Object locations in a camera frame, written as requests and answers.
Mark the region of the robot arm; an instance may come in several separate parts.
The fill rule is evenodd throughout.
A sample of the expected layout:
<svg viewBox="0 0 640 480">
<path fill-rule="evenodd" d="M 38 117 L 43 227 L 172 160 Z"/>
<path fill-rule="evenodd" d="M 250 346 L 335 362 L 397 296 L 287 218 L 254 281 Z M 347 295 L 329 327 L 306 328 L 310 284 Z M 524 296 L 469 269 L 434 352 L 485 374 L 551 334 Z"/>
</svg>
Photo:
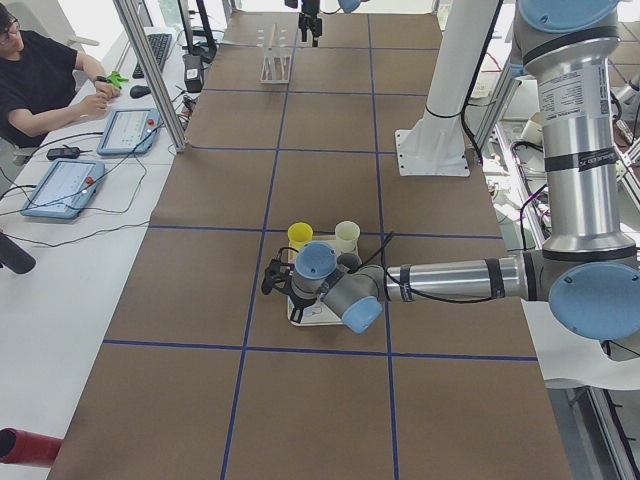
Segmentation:
<svg viewBox="0 0 640 480">
<path fill-rule="evenodd" d="M 339 13 L 352 13 L 359 8 L 360 0 L 338 0 L 338 9 L 329 12 L 329 15 Z M 311 35 L 311 46 L 316 48 L 319 39 L 323 35 L 323 19 L 320 17 L 321 8 L 319 0 L 284 0 L 284 5 L 298 12 L 298 30 L 301 40 L 306 42 Z"/>
<path fill-rule="evenodd" d="M 516 5 L 511 67 L 537 82 L 552 223 L 540 249 L 386 267 L 313 241 L 285 276 L 291 322 L 321 303 L 359 333 L 386 301 L 466 304 L 516 296 L 546 302 L 567 330 L 586 338 L 635 333 L 639 267 L 635 242 L 620 229 L 607 72 L 619 42 L 616 10 L 613 1 Z"/>
</svg>

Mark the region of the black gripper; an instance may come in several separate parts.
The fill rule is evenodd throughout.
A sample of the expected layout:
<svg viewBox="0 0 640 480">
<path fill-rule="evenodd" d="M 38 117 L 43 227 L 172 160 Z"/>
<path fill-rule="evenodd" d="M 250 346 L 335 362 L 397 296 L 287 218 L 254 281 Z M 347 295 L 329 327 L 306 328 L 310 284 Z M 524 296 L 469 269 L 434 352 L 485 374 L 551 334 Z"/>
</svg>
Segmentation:
<svg viewBox="0 0 640 480">
<path fill-rule="evenodd" d="M 320 34 L 320 18 L 317 15 L 311 15 L 301 12 L 298 19 L 298 28 L 301 31 L 301 41 L 307 41 L 307 31 L 312 31 L 312 47 L 318 47 Z"/>
<path fill-rule="evenodd" d="M 304 309 L 313 306 L 317 302 L 320 281 L 307 281 L 306 279 L 292 279 L 291 292 L 289 295 L 292 304 L 290 322 L 301 323 L 304 316 Z"/>
</svg>

